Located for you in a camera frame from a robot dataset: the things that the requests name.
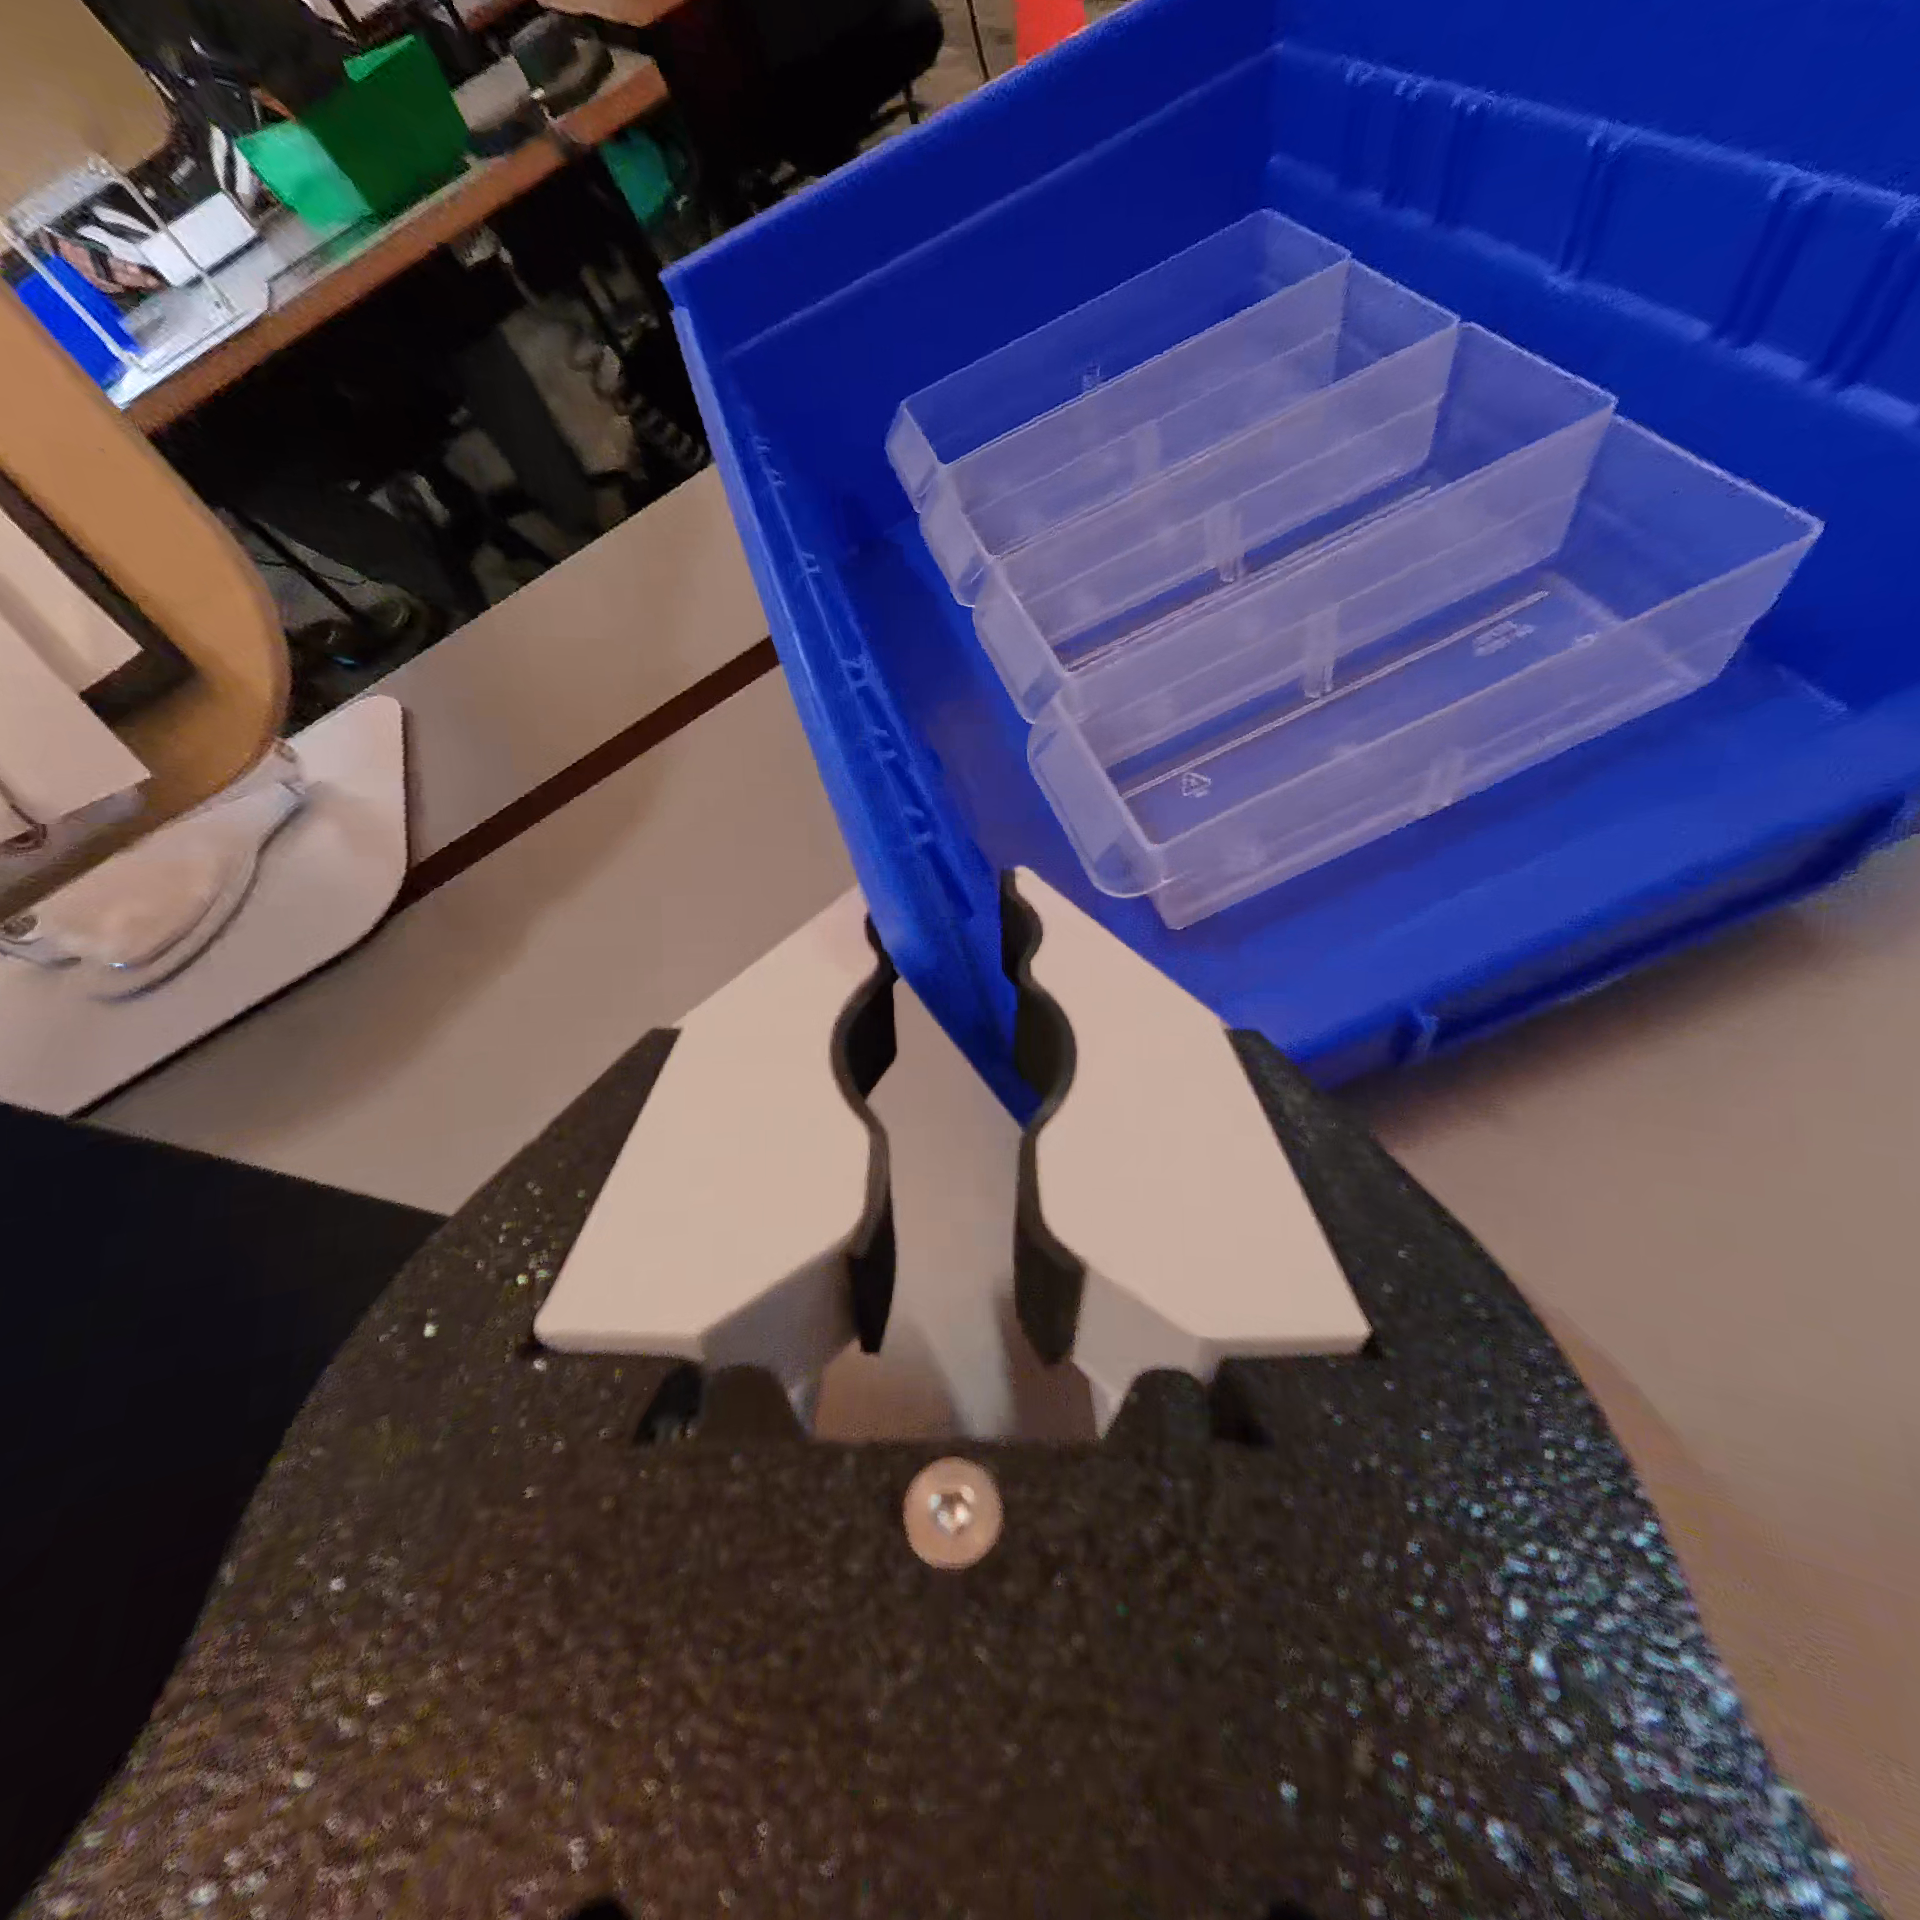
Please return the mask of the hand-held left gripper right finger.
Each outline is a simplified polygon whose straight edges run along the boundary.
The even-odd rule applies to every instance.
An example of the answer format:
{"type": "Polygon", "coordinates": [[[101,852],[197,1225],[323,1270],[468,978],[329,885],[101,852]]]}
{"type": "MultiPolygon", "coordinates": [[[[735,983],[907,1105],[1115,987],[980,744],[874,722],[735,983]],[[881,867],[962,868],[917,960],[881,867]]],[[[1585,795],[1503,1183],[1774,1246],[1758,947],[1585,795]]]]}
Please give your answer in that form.
{"type": "Polygon", "coordinates": [[[1015,1305],[1108,1431],[1135,1384],[1356,1357],[1373,1328],[1236,1037],[1033,870],[999,876],[1017,995],[1015,1305]]]}

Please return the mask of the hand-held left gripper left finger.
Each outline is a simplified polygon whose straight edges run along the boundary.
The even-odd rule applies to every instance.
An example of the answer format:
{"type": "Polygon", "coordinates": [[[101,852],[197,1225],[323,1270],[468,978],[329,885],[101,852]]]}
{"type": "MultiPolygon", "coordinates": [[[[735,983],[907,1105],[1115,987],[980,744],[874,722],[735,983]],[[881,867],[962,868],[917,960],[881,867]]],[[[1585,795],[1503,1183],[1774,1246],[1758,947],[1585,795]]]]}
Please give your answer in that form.
{"type": "Polygon", "coordinates": [[[852,890],[666,1033],[536,1313],[543,1349],[755,1370],[811,1425],[829,1367],[881,1349],[896,1297],[872,1092],[897,1059],[897,981],[852,890]]]}

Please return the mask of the clear plastic drawer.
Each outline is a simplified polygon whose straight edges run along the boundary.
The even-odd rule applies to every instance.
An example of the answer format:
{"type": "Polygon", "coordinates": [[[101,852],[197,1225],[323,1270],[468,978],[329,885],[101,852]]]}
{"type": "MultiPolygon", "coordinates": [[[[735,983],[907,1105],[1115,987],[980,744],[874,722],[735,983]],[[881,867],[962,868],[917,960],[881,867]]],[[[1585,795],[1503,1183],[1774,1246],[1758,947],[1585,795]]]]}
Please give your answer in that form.
{"type": "Polygon", "coordinates": [[[1279,428],[988,566],[972,637],[1028,721],[1181,732],[1557,549],[1618,396],[1462,323],[1446,393],[1271,467],[1279,428]]]}
{"type": "Polygon", "coordinates": [[[1616,420],[1537,564],[1181,732],[1049,712],[1026,769],[1098,891],[1197,924],[1711,685],[1820,534],[1616,420]]]}
{"type": "Polygon", "coordinates": [[[884,438],[901,492],[923,509],[965,458],[1297,288],[1324,327],[1350,263],[1345,246],[1271,208],[1212,230],[901,399],[884,438]]]}
{"type": "Polygon", "coordinates": [[[1446,306],[1352,262],[1327,323],[1310,315],[1297,288],[965,458],[911,508],[953,597],[972,606],[990,564],[1261,432],[1282,430],[1261,459],[1283,470],[1356,437],[1364,414],[1446,393],[1461,330],[1446,306]]]}

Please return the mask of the blue plastic bin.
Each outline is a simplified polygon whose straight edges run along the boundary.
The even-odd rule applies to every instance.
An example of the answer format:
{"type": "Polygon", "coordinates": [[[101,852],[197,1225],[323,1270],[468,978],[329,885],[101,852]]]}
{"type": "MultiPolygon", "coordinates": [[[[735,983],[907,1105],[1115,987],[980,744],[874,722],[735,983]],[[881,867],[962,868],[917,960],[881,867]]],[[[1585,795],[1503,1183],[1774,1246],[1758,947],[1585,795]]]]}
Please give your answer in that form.
{"type": "Polygon", "coordinates": [[[1336,1088],[1916,831],[1916,52],[1916,5],[1129,5],[666,274],[879,938],[1009,1112],[1015,867],[1336,1088]],[[1172,933],[1095,901],[882,432],[1259,208],[1824,534],[1720,687],[1172,933]]]}

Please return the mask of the tan curved board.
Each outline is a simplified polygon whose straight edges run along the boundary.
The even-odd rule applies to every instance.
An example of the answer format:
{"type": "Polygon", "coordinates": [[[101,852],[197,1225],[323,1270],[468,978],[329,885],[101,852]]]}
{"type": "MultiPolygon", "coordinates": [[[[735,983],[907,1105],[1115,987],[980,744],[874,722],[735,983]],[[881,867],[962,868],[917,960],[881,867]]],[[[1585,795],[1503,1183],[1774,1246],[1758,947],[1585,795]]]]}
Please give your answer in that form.
{"type": "Polygon", "coordinates": [[[114,822],[4,855],[13,919],[256,773],[280,744],[289,660],[276,606],[228,529],[30,315],[1,294],[1,467],[188,660],[116,724],[148,773],[114,822]]]}

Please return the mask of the brown background table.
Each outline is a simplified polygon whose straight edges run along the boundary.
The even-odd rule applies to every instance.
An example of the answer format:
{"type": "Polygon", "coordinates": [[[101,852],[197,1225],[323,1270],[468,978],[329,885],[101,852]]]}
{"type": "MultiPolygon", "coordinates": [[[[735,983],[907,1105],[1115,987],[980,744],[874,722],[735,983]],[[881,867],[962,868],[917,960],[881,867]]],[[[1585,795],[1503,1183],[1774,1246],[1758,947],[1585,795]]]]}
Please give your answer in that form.
{"type": "Polygon", "coordinates": [[[188,351],[180,363],[154,376],[131,376],[108,399],[131,428],[156,435],[370,300],[432,253],[451,251],[488,228],[504,207],[666,102],[657,63],[616,50],[605,83],[516,153],[469,166],[463,178],[446,181],[392,221],[328,243],[321,255],[293,265],[287,287],[269,282],[263,311],[224,323],[210,342],[188,351]]]}

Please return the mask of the clear acrylic box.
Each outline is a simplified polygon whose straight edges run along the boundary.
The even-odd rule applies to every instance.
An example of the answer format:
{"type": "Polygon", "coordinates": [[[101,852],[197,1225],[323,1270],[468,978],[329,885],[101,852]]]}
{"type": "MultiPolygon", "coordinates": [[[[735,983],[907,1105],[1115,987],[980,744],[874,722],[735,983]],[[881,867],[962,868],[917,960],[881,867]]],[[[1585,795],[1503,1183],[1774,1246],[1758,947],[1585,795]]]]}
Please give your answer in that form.
{"type": "Polygon", "coordinates": [[[4,282],[13,293],[21,269],[63,260],[108,294],[131,333],[140,356],[125,376],[151,372],[234,317],[217,274],[258,240],[254,202],[251,186],[230,186],[205,160],[127,174],[86,157],[4,204],[4,282]]]}

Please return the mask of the small blue bin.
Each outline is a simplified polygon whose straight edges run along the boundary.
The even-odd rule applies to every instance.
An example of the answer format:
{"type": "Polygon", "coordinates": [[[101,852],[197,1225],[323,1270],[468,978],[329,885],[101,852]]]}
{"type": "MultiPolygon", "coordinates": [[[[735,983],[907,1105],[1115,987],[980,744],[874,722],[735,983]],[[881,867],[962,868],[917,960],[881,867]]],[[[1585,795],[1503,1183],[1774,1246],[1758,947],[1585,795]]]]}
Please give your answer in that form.
{"type": "Polygon", "coordinates": [[[102,390],[116,386],[140,349],[119,309],[59,256],[37,260],[13,279],[35,321],[102,390]]]}

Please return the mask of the small green plastic bin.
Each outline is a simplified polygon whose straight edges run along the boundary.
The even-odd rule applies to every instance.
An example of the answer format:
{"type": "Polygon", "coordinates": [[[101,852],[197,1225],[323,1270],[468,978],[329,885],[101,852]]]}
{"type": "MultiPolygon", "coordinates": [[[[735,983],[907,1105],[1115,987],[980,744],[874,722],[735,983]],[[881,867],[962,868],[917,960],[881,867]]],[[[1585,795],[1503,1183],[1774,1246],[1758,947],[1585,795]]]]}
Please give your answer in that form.
{"type": "Polygon", "coordinates": [[[236,146],[276,202],[305,226],[356,228],[371,219],[366,196],[298,120],[245,134],[236,146]]]}

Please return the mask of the large green plastic bin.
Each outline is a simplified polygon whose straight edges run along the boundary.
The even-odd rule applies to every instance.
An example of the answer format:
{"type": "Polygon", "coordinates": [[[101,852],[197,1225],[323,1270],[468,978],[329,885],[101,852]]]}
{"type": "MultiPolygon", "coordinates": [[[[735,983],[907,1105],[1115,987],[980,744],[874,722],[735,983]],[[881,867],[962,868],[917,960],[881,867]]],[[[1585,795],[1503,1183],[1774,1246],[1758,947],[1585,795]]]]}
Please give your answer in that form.
{"type": "Polygon", "coordinates": [[[375,219],[419,204],[466,171],[468,124],[421,35],[350,55],[343,80],[298,120],[375,219]]]}

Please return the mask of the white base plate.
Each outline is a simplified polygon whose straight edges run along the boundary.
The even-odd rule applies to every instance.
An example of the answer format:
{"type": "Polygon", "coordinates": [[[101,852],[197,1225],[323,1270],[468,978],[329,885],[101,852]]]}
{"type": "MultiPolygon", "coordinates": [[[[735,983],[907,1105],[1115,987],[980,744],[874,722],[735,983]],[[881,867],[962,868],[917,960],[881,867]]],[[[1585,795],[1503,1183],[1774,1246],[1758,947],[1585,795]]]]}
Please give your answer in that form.
{"type": "Polygon", "coordinates": [[[408,868],[403,712],[366,695],[289,744],[306,802],[253,894],[184,972],[125,1001],[1,962],[1,1097],[77,1116],[364,942],[408,868]]]}

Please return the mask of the clear plastic bracket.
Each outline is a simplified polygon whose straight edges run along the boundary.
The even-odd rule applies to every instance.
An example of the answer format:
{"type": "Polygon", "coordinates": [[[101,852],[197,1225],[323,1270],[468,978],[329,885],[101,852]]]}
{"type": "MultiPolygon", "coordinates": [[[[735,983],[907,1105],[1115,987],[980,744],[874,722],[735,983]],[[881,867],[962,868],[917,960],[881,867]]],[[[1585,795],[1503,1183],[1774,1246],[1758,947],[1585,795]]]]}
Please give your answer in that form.
{"type": "Polygon", "coordinates": [[[245,780],[6,921],[4,962],[95,1001],[154,991],[221,938],[305,802],[300,753],[280,740],[245,780]]]}

